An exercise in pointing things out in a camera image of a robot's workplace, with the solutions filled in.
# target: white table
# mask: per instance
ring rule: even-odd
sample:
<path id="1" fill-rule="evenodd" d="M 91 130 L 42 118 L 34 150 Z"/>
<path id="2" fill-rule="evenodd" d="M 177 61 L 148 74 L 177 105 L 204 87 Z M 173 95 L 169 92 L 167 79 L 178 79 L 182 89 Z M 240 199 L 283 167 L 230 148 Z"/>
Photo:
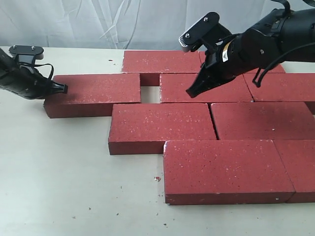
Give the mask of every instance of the white table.
<path id="1" fill-rule="evenodd" d="M 55 74 L 120 73 L 123 53 L 45 48 L 42 62 Z M 310 63 L 283 66 L 315 72 Z M 158 89 L 149 89 L 144 99 L 158 101 Z M 162 155 L 110 156 L 110 122 L 49 119 L 42 101 L 0 90 L 1 236 L 315 235 L 315 204 L 166 205 L 163 178 L 154 180 Z"/>

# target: white backdrop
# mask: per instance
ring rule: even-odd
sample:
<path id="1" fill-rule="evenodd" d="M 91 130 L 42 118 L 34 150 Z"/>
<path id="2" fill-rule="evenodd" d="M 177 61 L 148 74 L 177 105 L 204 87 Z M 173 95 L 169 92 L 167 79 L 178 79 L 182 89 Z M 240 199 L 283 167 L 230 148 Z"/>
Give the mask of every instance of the white backdrop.
<path id="1" fill-rule="evenodd" d="M 291 0 L 293 10 L 309 8 Z M 178 50 L 177 38 L 210 11 L 243 32 L 270 0 L 0 0 L 0 45 Z"/>

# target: white fabric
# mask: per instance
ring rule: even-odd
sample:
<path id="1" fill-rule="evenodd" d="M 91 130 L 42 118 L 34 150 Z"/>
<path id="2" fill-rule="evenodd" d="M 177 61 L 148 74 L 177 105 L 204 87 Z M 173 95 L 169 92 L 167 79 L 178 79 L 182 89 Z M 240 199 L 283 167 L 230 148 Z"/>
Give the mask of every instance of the white fabric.
<path id="1" fill-rule="evenodd" d="M 291 0 L 293 10 L 309 8 Z M 180 49 L 178 37 L 210 11 L 242 32 L 282 8 L 270 0 L 1 0 L 0 45 Z"/>

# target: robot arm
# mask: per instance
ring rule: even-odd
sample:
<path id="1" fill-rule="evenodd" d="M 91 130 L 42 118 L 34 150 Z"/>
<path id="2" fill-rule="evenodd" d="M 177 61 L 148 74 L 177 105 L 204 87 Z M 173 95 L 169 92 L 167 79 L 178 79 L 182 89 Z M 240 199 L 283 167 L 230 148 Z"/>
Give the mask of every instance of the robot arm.
<path id="1" fill-rule="evenodd" d="M 272 10 L 243 33 L 231 34 L 219 23 L 219 15 L 210 12 L 179 38 L 184 52 L 207 48 L 194 83 L 186 90 L 190 97 L 256 68 L 252 82 L 260 87 L 265 74 L 284 61 L 315 62 L 315 8 L 293 11 L 286 0 L 271 1 L 284 9 Z M 315 7 L 313 0 L 303 1 Z"/>
<path id="2" fill-rule="evenodd" d="M 55 93 L 67 93 L 67 85 L 52 80 L 54 68 L 48 78 L 36 69 L 35 61 L 43 59 L 44 49 L 41 47 L 12 46 L 7 55 L 0 49 L 0 89 L 10 91 L 25 99 L 44 99 Z"/>

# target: table surface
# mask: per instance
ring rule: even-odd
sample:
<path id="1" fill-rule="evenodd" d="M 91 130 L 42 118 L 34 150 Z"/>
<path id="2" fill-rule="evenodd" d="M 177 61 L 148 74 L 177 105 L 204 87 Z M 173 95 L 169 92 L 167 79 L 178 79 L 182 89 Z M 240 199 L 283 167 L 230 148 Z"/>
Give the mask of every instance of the table surface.
<path id="1" fill-rule="evenodd" d="M 120 73 L 123 55 L 45 48 L 42 63 L 54 65 L 55 75 Z M 315 73 L 311 63 L 283 67 Z M 49 70 L 40 68 L 46 76 Z M 142 96 L 158 102 L 158 88 Z M 110 156 L 111 117 L 49 119 L 42 101 L 6 91 L 0 110 L 2 236 L 315 235 L 315 204 L 166 205 L 162 155 Z"/>

